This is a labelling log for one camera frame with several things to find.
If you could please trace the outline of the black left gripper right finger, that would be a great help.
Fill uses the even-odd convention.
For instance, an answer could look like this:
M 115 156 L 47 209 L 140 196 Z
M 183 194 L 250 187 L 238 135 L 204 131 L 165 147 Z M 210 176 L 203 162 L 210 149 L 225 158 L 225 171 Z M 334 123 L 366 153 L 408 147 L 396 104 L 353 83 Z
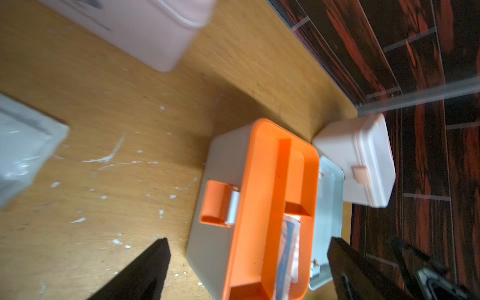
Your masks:
M 340 300 L 412 298 L 340 237 L 331 239 L 327 258 L 337 298 Z

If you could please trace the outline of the white orange handled box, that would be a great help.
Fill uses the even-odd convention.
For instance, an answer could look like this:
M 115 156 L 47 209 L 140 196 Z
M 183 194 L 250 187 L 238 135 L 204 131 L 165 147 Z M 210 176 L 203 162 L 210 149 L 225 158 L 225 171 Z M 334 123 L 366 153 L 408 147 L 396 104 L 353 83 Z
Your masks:
M 300 217 L 300 300 L 332 280 L 327 257 L 341 236 L 344 174 L 268 119 L 216 136 L 187 245 L 187 261 L 215 300 L 272 300 L 284 215 Z

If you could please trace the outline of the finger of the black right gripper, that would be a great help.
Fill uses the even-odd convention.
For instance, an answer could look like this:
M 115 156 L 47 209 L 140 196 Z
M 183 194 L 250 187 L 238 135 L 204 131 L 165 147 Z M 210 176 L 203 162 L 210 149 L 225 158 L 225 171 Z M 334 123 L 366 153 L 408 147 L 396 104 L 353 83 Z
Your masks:
M 446 278 L 449 269 L 437 259 L 414 247 L 399 237 L 392 237 L 389 245 L 400 270 L 407 291 L 415 300 L 475 300 L 476 295 L 467 287 L 459 286 Z M 416 256 L 426 266 L 411 272 L 404 252 Z

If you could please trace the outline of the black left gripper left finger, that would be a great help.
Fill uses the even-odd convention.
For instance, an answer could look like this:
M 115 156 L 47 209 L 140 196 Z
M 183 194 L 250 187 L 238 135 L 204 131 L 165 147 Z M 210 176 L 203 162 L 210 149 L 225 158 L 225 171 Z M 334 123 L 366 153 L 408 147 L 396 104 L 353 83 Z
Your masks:
M 166 238 L 157 239 L 91 300 L 159 300 L 171 259 Z

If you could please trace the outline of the white pink first aid box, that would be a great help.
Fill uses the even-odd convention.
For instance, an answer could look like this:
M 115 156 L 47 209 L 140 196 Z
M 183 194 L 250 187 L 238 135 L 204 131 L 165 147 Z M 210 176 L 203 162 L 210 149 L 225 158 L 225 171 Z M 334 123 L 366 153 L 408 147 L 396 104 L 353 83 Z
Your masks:
M 389 205 L 396 169 L 383 113 L 332 122 L 312 145 L 342 169 L 344 202 L 372 208 Z

